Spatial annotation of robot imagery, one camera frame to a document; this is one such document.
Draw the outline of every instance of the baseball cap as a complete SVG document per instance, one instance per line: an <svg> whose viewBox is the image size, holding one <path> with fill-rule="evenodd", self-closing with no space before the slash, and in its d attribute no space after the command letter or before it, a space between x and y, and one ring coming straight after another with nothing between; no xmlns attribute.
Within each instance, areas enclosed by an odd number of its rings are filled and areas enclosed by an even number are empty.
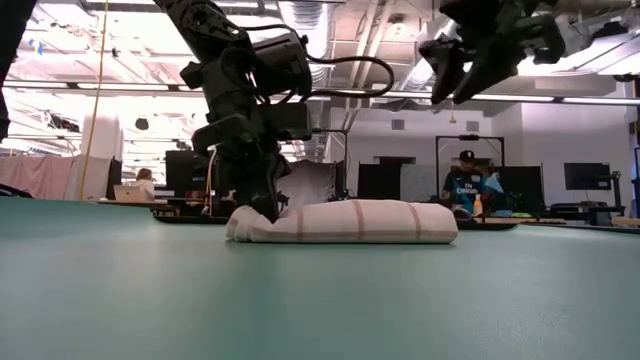
<svg viewBox="0 0 640 360"><path fill-rule="evenodd" d="M471 150L465 150L460 153L460 161L469 162L476 159L476 155Z"/></svg>

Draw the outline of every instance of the white towel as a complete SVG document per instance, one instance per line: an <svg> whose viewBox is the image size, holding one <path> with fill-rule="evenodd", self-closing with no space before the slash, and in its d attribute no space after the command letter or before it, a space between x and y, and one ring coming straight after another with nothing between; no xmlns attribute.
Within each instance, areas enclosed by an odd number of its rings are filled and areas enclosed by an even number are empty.
<svg viewBox="0 0 640 360"><path fill-rule="evenodd" d="M438 204L349 200L287 210L275 223L253 208L238 208L227 237L242 242L451 243L458 236L453 213Z"/></svg>

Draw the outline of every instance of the towel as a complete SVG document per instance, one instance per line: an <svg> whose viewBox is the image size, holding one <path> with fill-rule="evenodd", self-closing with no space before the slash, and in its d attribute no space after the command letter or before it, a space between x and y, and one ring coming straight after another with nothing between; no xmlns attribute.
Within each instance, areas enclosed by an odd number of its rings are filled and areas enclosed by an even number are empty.
<svg viewBox="0 0 640 360"><path fill-rule="evenodd" d="M240 242L449 244L457 236L451 210L395 200L306 205L284 211L273 224L243 206L227 224L227 237Z"/></svg>

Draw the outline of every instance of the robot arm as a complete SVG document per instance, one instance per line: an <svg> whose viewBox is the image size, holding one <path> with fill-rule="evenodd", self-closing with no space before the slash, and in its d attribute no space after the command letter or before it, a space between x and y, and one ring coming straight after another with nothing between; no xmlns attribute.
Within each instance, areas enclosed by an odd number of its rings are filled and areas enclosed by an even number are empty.
<svg viewBox="0 0 640 360"><path fill-rule="evenodd" d="M531 15L540 3L557 0L450 0L440 12L458 24L458 38L423 43L420 54L436 75L432 102L453 93L463 103L475 94L518 74L517 66L534 53L534 63L553 64L565 52L564 40L551 15ZM465 73L465 62L473 61Z"/></svg>
<svg viewBox="0 0 640 360"><path fill-rule="evenodd" d="M275 221L275 182L290 172L278 141L309 140L311 129L306 104L268 99L286 90L311 93L306 38L288 33L252 44L245 29L208 0L154 1L199 60L180 73L190 88L202 87L209 107L209 124L193 135L194 150L208 156L216 146L216 173L222 183L233 184L237 204Z"/></svg>

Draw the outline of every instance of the white wall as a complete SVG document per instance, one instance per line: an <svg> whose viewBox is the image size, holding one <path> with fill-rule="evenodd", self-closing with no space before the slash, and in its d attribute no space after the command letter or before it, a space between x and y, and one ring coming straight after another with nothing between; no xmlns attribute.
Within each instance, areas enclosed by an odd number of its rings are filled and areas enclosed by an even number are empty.
<svg viewBox="0 0 640 360"><path fill-rule="evenodd" d="M609 94L624 97L624 89ZM568 191L564 163L608 162L622 173L622 205L632 199L628 121L633 108L620 106L521 104L492 119L492 131L505 136L507 165L539 166L545 202L587 200L613 205L613 191Z"/></svg>
<svg viewBox="0 0 640 360"><path fill-rule="evenodd" d="M339 128L344 117L343 109L332 109L332 127ZM359 163L373 164L379 156L415 157L418 164L435 165L435 137L437 135L467 134L466 122L479 121L480 135L491 135L491 119L484 118L480 111L456 111L456 123L451 123L451 112L439 114L430 111L362 110L349 133L349 171L347 188L357 194ZM405 130L391 130L392 119L405 120ZM485 142L460 142L441 140L448 144L440 154L441 184L450 167L450 159L463 150L473 150L477 157L498 159L499 155ZM342 150L333 142L326 151L328 161L340 161Z"/></svg>

